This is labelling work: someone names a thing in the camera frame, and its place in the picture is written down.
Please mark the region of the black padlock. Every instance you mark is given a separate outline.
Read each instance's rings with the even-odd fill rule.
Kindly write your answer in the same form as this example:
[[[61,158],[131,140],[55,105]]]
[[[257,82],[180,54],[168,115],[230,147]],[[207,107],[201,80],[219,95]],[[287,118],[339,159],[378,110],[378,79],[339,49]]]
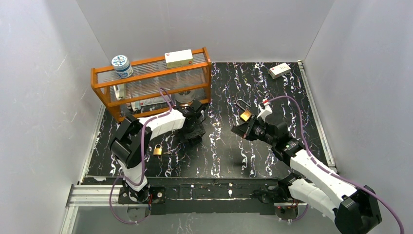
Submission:
[[[204,130],[193,131],[191,133],[186,134],[185,138],[189,144],[194,145],[202,141],[202,137],[205,133],[206,132]]]

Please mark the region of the white olive box on shelf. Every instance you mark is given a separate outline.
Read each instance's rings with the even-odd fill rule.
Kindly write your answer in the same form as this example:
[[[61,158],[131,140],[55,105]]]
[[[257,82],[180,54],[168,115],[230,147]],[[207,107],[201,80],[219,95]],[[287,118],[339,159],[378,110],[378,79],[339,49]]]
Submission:
[[[168,69],[183,67],[193,64],[191,49],[165,53],[165,63]]]

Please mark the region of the small brass padlock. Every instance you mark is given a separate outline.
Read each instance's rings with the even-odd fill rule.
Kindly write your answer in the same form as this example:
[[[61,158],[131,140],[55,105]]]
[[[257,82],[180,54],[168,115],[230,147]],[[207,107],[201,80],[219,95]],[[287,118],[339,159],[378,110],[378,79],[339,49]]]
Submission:
[[[154,156],[160,156],[162,154],[162,145],[161,144],[156,144],[153,149],[153,155]]]

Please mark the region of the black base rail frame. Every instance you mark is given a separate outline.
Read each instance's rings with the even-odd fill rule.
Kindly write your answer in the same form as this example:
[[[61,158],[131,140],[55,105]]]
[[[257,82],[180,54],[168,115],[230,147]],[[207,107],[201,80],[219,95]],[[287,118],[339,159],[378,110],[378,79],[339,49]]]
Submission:
[[[282,220],[310,209],[302,198],[288,198],[276,178],[150,177],[142,192],[114,178],[102,183],[87,180],[71,188],[67,206],[138,208],[146,215],[258,213]]]

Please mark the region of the clear tape roll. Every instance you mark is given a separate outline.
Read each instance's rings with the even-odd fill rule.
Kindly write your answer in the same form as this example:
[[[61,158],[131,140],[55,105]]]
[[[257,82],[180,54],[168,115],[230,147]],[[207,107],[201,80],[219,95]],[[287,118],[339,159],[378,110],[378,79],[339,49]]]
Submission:
[[[195,99],[195,90],[181,91],[174,94],[174,96],[179,103],[190,103]]]

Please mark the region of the orange wooden shelf rack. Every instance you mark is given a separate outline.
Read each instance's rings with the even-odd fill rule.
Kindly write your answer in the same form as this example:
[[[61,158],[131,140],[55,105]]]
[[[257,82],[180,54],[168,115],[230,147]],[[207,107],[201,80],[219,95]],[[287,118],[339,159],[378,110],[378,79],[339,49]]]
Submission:
[[[131,62],[133,75],[120,78],[112,66],[91,69],[91,88],[103,105],[120,122],[130,114],[126,104],[160,97],[162,87],[170,95],[195,90],[195,100],[203,104],[211,102],[212,63],[206,47],[194,49],[193,64],[168,69],[165,57],[154,57]],[[117,100],[113,86],[125,84],[126,98]]]

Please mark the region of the long shackle brass padlock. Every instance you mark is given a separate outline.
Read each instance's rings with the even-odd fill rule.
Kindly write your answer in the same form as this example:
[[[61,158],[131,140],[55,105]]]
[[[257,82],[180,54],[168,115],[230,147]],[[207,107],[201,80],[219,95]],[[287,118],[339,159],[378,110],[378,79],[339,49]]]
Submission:
[[[235,103],[242,110],[242,113],[240,114],[240,119],[243,120],[244,122],[249,121],[252,116],[252,113],[249,110],[251,105],[242,99],[237,99]]]

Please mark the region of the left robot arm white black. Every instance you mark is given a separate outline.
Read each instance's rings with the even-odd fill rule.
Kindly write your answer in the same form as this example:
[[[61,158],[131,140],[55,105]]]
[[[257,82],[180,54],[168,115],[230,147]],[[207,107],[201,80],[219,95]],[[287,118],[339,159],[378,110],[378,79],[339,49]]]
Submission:
[[[206,133],[201,121],[205,109],[205,104],[195,100],[188,106],[174,106],[150,117],[125,117],[109,143],[109,149],[123,171],[125,185],[138,194],[147,190],[144,161],[154,138],[177,131],[184,144],[201,141]]]

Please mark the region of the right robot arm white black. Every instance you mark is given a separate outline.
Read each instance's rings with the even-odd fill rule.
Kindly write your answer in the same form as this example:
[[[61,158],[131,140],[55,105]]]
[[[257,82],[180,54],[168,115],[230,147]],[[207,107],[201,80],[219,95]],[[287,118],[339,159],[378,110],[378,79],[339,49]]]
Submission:
[[[382,222],[374,190],[367,185],[357,188],[308,154],[305,146],[291,137],[286,123],[271,124],[261,117],[232,127],[243,139],[260,140],[271,146],[275,157],[295,170],[278,182],[284,198],[307,203],[330,218],[342,234],[366,234]]]

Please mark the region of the white small box on table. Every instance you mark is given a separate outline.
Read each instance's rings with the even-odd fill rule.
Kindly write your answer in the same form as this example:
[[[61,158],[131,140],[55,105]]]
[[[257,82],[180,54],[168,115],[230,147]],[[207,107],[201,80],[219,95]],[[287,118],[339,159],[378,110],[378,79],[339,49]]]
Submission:
[[[283,76],[289,73],[291,67],[287,63],[281,63],[277,66],[274,66],[268,70],[268,74],[273,78],[276,79],[280,76]]]

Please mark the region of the white blue item bottom shelf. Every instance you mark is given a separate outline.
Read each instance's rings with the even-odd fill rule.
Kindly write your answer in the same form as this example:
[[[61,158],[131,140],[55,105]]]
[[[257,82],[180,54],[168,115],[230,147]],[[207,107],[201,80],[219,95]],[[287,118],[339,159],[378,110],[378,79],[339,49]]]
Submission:
[[[142,105],[143,105],[143,102],[141,102],[141,101],[135,101],[135,102],[129,102],[129,103],[127,103],[127,104],[126,104],[126,107],[127,107],[129,110],[138,111],[138,110],[141,110],[141,109],[142,109]]]

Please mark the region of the blue white round tin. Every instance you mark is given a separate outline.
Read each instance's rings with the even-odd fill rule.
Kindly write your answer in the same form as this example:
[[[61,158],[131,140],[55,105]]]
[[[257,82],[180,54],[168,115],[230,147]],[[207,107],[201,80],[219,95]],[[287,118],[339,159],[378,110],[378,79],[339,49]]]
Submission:
[[[111,64],[120,78],[128,78],[133,74],[129,59],[125,55],[113,57]]]

